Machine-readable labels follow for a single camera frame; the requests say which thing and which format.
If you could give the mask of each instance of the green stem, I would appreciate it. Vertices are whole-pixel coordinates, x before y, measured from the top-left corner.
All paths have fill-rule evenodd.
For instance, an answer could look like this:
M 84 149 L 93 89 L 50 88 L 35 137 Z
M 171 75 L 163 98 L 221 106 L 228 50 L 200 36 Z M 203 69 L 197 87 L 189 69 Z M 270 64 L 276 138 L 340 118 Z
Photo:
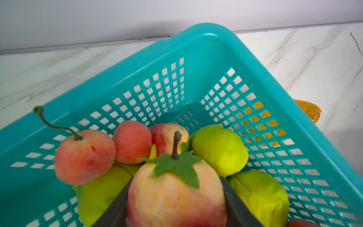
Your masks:
M 55 125 L 52 125 L 50 124 L 44 117 L 43 117 L 43 114 L 44 114 L 44 108 L 42 106 L 36 106 L 33 108 L 33 112 L 38 115 L 38 117 L 40 118 L 40 120 L 48 127 L 52 128 L 52 129 L 63 129 L 63 130 L 68 130 L 70 131 L 73 135 L 74 135 L 74 139 L 76 141 L 78 140 L 82 140 L 83 137 L 78 135 L 75 131 L 71 130 L 70 128 L 67 128 L 67 127 L 60 127 L 60 126 L 55 126 Z
M 178 156 L 178 144 L 179 141 L 181 140 L 182 135 L 179 131 L 176 131 L 174 133 L 174 144 L 173 144 L 173 153 L 171 153 L 171 158 L 174 160 L 178 160 L 179 156 Z

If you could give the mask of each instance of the basket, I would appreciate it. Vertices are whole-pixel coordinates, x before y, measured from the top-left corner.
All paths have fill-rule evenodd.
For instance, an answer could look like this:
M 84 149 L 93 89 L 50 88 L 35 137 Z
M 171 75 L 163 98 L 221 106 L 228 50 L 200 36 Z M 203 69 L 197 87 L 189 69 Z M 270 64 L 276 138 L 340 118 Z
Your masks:
M 110 136 L 126 120 L 178 123 L 190 133 L 221 124 L 249 150 L 243 171 L 267 172 L 287 190 L 290 219 L 362 226 L 362 178 L 220 25 L 199 24 L 160 40 L 44 107 L 55 125 Z M 83 226 L 77 197 L 54 172 L 55 151 L 69 135 L 32 113 L 0 131 L 0 226 Z

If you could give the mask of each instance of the marble surface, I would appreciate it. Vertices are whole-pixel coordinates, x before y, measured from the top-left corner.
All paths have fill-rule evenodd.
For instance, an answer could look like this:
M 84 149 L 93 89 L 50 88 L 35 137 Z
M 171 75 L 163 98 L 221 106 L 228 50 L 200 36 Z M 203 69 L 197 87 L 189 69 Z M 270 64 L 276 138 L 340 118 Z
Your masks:
M 238 34 L 363 176 L 363 24 Z M 153 42 L 0 56 L 0 128 Z

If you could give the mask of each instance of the wall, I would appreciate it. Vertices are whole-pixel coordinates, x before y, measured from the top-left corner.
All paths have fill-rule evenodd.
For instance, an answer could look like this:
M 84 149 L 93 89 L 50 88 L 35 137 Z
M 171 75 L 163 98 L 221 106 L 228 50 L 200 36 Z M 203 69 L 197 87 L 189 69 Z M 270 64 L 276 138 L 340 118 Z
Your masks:
M 363 21 L 362 0 L 1 0 L 0 50 Z

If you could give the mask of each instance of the yellow-green fruit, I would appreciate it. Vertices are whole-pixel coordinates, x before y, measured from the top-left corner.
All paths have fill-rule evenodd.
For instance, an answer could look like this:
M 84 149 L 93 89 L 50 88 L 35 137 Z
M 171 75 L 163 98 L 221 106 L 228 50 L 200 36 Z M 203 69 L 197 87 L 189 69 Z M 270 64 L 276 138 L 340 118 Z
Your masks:
M 116 162 L 96 179 L 72 187 L 78 195 L 78 214 L 84 226 L 92 226 L 101 217 L 140 166 Z
M 241 171 L 248 160 L 248 151 L 241 137 L 221 125 L 199 129 L 192 138 L 192 148 L 195 156 L 205 158 L 222 177 Z
M 289 197 L 271 175 L 259 170 L 236 173 L 229 184 L 265 227 L 287 226 Z

